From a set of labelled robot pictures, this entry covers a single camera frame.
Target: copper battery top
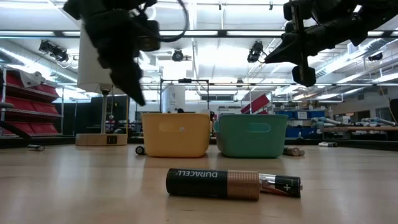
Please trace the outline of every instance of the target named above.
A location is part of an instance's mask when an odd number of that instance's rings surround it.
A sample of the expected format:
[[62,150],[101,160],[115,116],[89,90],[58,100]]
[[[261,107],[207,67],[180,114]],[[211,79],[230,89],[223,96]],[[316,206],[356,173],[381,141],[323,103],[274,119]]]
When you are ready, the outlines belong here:
[[228,197],[246,200],[259,200],[259,173],[252,171],[228,171]]

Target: shelving unit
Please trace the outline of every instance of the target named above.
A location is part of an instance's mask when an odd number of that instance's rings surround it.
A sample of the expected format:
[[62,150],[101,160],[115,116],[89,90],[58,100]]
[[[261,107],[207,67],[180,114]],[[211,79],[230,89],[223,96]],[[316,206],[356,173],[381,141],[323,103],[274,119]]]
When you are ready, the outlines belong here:
[[[55,119],[63,119],[52,104],[59,98],[55,85],[42,83],[33,87],[24,87],[17,70],[3,69],[3,90],[0,99],[3,103],[14,105],[13,109],[1,110],[1,121],[13,124],[32,137],[61,136],[54,128]],[[15,136],[0,128],[0,136]]]

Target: spotlight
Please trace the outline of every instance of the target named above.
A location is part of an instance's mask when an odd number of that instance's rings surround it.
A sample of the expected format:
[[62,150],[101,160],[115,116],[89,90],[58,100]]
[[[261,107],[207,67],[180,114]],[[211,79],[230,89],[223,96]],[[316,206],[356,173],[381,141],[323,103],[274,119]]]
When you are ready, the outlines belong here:
[[181,50],[174,50],[174,54],[172,56],[172,60],[174,62],[181,62],[184,59],[184,54]]
[[370,57],[368,57],[368,59],[371,62],[381,60],[381,59],[383,59],[383,53],[378,53],[376,55],[370,56]]
[[243,83],[243,80],[242,80],[241,78],[239,78],[239,79],[236,81],[236,83]]
[[49,54],[58,62],[67,62],[69,60],[67,50],[61,49],[48,40],[42,40],[39,51],[41,51],[43,54]]
[[52,45],[49,41],[47,40],[42,40],[42,43],[40,44],[39,51],[41,51],[43,54],[49,54],[52,52],[53,48],[55,46]]
[[264,46],[262,45],[262,42],[256,41],[253,44],[252,48],[250,49],[250,52],[248,55],[248,62],[249,63],[257,62],[260,58],[263,48],[264,48]]

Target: table surface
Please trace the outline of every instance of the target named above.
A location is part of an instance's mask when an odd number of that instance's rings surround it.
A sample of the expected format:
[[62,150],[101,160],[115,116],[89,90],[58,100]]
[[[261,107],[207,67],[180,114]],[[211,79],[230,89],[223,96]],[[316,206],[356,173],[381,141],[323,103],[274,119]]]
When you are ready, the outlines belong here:
[[[305,157],[137,156],[121,147],[0,150],[0,223],[397,223],[398,153],[303,146]],[[170,196],[169,168],[257,170],[302,178],[302,198],[258,202]]]

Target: desk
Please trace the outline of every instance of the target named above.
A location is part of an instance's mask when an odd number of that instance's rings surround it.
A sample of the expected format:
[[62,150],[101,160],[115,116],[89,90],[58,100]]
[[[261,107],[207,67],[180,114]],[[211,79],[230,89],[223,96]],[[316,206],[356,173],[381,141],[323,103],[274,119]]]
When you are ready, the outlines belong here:
[[[398,153],[303,146],[305,157],[137,156],[136,145],[0,151],[0,223],[397,223]],[[258,170],[302,178],[302,198],[258,202],[169,196],[170,167]]]

